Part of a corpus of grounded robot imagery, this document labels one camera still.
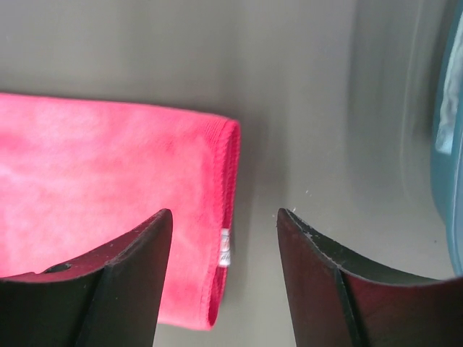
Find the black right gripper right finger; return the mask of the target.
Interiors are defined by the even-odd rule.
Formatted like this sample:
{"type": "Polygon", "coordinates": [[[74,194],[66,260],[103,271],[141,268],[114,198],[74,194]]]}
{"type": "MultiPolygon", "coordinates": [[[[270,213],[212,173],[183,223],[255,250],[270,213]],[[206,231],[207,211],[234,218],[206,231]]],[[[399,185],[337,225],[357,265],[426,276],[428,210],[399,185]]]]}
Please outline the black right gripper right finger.
{"type": "Polygon", "coordinates": [[[368,259],[280,209],[277,233],[298,346],[460,346],[462,279],[368,259]]]}

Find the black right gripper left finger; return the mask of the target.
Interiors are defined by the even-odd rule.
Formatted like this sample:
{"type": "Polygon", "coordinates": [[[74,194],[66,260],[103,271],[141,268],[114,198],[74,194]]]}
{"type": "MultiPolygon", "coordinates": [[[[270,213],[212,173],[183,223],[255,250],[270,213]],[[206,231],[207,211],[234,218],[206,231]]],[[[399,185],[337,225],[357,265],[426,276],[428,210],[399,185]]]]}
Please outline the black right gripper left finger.
{"type": "Polygon", "coordinates": [[[1,279],[2,346],[152,346],[171,248],[163,209],[42,273],[1,279]]]}

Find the pink towel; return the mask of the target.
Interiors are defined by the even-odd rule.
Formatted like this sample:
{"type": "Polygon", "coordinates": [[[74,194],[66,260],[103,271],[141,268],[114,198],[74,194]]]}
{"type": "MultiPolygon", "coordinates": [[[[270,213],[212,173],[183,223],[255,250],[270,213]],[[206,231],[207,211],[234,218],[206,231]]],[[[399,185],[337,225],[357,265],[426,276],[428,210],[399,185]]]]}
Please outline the pink towel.
{"type": "Polygon", "coordinates": [[[159,210],[173,233],[158,320],[216,323],[230,264],[238,121],[160,106],[1,96],[1,274],[40,272],[159,210]]]}

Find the translucent blue plastic container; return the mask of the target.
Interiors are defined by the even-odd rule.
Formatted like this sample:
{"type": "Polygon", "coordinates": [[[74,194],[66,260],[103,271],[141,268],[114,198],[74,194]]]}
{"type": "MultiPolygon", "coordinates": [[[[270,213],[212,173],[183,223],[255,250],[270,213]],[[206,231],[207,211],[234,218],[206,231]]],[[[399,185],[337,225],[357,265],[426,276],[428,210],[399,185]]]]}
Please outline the translucent blue plastic container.
{"type": "Polygon", "coordinates": [[[454,273],[462,276],[462,2],[449,29],[433,113],[430,178],[454,273]]]}

